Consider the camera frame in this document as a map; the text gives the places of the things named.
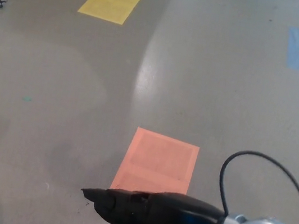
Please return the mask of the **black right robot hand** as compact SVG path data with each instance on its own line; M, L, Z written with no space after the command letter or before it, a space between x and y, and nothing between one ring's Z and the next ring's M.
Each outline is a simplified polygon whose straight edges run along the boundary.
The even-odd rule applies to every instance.
M185 194L83 188L84 197L109 224L222 224L225 214Z

